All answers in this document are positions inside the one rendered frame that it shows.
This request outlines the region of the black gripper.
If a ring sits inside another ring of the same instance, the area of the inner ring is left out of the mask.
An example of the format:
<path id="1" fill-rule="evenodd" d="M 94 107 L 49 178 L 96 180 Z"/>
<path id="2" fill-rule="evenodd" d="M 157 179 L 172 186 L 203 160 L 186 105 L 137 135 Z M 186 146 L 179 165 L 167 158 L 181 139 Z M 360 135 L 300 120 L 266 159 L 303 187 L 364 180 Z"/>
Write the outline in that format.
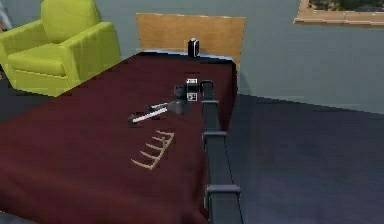
<path id="1" fill-rule="evenodd" d="M 168 109 L 175 112 L 176 114 L 182 115 L 186 113 L 187 110 L 187 98 L 185 88 L 183 86 L 176 86 L 174 89 L 174 100 L 170 103 L 161 103 L 156 105 L 146 105 L 145 108 L 148 112 L 145 115 L 135 117 L 131 116 L 128 118 L 128 123 L 130 125 L 135 125 L 146 119 L 158 116 L 162 113 L 168 111 Z"/>

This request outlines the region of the tan five-tine pitchfork blade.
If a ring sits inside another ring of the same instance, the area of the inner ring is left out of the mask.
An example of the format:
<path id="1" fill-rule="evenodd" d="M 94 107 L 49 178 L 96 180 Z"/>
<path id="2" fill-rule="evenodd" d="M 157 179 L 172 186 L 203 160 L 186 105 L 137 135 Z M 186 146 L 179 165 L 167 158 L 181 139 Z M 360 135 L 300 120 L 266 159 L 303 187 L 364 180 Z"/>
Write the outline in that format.
<path id="1" fill-rule="evenodd" d="M 140 151 L 141 155 L 148 160 L 148 163 L 142 163 L 134 159 L 132 159 L 132 163 L 138 167 L 145 168 L 148 170 L 153 170 L 157 166 L 157 164 L 160 162 L 160 160 L 164 156 L 167 149 L 172 144 L 174 136 L 175 136 L 174 133 L 157 130 L 156 136 L 152 136 L 152 139 L 156 140 L 157 143 L 156 144 L 146 143 L 146 146 L 149 149 L 154 150 L 155 154 L 150 154 L 146 151 Z"/>

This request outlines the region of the bed with dark red cover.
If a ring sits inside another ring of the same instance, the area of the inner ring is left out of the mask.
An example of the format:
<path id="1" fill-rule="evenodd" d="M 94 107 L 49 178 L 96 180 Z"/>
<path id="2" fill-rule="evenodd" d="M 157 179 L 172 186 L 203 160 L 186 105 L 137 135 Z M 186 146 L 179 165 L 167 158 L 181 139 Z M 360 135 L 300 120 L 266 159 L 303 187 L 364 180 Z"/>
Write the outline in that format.
<path id="1" fill-rule="evenodd" d="M 228 130 L 237 95 L 231 60 L 174 53 L 133 55 L 0 124 L 0 213 L 37 224 L 209 224 L 201 101 L 129 125 L 146 105 L 174 100 L 188 78 L 211 80 Z M 140 151 L 174 133 L 153 170 Z"/>

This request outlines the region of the wood-framed wall picture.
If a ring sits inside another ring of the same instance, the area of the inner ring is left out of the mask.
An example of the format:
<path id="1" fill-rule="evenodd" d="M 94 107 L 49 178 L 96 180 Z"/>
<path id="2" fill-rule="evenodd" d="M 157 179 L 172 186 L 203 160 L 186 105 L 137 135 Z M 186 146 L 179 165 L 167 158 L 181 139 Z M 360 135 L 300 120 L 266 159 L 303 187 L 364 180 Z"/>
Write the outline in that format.
<path id="1" fill-rule="evenodd" d="M 384 28 L 384 0 L 300 0 L 293 23 Z"/>

